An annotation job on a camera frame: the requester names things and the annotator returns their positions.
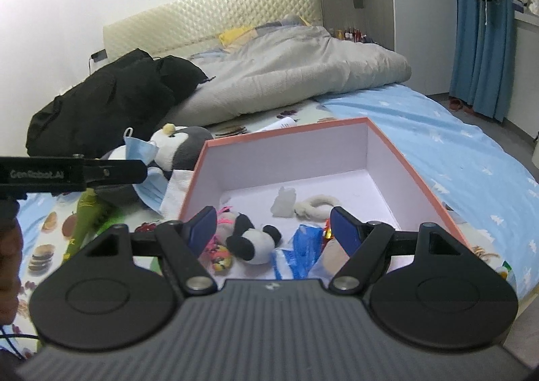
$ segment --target bed frame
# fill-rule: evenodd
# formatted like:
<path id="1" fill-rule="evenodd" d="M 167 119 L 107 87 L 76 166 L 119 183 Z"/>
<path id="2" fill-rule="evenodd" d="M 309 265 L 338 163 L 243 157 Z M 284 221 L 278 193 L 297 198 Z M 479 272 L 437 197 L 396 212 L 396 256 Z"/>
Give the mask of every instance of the bed frame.
<path id="1" fill-rule="evenodd" d="M 219 34 L 287 14 L 322 24 L 322 0 L 177 0 L 103 27 L 110 61 L 140 48 L 153 57 L 188 57 L 216 48 Z"/>

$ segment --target fuzzy white ring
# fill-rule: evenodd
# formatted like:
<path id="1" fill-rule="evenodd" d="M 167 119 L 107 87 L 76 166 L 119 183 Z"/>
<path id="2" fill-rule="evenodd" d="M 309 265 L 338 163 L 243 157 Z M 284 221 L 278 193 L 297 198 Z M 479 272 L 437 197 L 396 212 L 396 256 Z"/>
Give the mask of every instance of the fuzzy white ring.
<path id="1" fill-rule="evenodd" d="M 306 217 L 316 221 L 325 221 L 329 218 L 331 209 L 317 209 L 317 206 L 329 204 L 332 208 L 340 206 L 340 201 L 331 195 L 314 195 L 306 200 L 298 201 L 294 205 L 294 212 L 299 217 Z"/>

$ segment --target gray floor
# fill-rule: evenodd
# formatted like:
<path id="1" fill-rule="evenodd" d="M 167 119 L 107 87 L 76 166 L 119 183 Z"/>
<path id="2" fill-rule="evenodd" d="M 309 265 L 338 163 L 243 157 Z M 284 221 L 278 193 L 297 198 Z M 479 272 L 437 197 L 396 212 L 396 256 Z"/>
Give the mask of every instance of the gray floor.
<path id="1" fill-rule="evenodd" d="M 448 95 L 431 96 L 445 108 L 449 107 Z M 539 168 L 532 164 L 534 150 L 532 140 L 512 124 L 503 126 L 489 118 L 470 115 L 463 110 L 453 112 L 462 122 L 480 127 L 485 134 L 494 139 L 539 181 Z M 539 297 L 519 316 L 513 324 L 504 346 L 530 367 L 539 364 Z"/>

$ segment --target box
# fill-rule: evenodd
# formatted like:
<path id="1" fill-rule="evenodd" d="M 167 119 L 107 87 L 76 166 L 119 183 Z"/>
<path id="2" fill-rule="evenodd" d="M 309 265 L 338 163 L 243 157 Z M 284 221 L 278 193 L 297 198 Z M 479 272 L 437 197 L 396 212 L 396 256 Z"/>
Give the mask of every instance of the box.
<path id="1" fill-rule="evenodd" d="M 361 221 L 383 221 L 397 230 L 415 232 L 422 222 L 436 222 L 467 245 L 445 207 L 368 118 L 207 141 L 180 219 L 187 221 L 204 206 L 232 206 L 257 228 L 277 227 L 286 242 L 298 225 L 310 223 L 272 216 L 270 208 L 281 186 L 295 188 L 298 201 L 317 194 L 334 196 Z M 233 268 L 241 269 L 231 276 L 274 278 L 269 264 L 236 263 Z"/>

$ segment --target blue plastic wrapper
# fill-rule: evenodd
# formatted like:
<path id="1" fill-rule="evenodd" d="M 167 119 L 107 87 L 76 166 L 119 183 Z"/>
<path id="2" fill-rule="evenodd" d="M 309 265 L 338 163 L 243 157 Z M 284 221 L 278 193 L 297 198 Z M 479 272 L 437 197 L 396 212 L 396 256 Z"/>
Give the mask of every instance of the blue plastic wrapper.
<path id="1" fill-rule="evenodd" d="M 277 280 L 306 279 L 322 251 L 321 227 L 300 225 L 285 245 L 272 253 L 272 265 Z"/>

